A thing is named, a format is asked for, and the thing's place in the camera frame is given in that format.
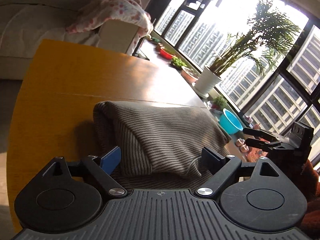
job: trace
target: pink floral cloth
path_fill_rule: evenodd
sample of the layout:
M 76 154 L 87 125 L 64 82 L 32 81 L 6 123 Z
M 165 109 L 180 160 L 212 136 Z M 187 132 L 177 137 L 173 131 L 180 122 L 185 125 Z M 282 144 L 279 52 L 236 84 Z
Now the pink floral cloth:
M 101 26 L 107 20 L 121 20 L 139 26 L 127 54 L 131 55 L 141 37 L 150 34 L 153 25 L 150 15 L 134 0 L 93 0 L 79 10 L 75 23 L 66 28 L 68 33 L 81 33 Z

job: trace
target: white flower pot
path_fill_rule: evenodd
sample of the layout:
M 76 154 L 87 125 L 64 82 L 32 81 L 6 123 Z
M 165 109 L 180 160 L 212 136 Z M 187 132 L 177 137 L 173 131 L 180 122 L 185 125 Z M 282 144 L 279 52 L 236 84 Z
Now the white flower pot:
M 208 92 L 220 82 L 221 78 L 213 74 L 209 68 L 205 66 L 193 89 L 202 98 L 207 98 L 209 96 Z

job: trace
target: gray striped fabric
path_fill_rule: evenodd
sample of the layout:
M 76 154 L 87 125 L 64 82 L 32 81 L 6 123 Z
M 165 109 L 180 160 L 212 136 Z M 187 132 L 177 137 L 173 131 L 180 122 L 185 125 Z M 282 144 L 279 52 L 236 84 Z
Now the gray striped fabric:
M 93 111 L 103 154 L 118 145 L 120 165 L 112 177 L 133 188 L 191 188 L 211 177 L 201 164 L 204 146 L 223 156 L 229 136 L 198 107 L 154 107 L 105 101 Z

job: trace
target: ribbed black plate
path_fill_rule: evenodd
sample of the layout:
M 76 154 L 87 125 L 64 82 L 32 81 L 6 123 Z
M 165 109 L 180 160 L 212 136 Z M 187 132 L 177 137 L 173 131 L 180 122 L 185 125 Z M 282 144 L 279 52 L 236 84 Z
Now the ribbed black plate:
M 256 233 L 227 220 L 212 200 L 192 196 L 187 189 L 135 189 L 123 199 L 108 202 L 102 214 L 73 232 L 43 234 L 23 230 L 23 240 L 299 240 L 309 239 L 297 228 L 281 233 Z

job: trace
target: ribbed white pot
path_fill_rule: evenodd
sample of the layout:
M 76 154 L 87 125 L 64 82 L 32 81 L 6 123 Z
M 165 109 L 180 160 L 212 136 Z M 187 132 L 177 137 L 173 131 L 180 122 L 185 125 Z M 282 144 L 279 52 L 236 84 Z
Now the ribbed white pot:
M 222 80 L 215 74 L 213 74 L 207 66 L 204 67 L 202 74 L 195 84 L 195 89 L 201 94 L 207 94 L 216 84 Z

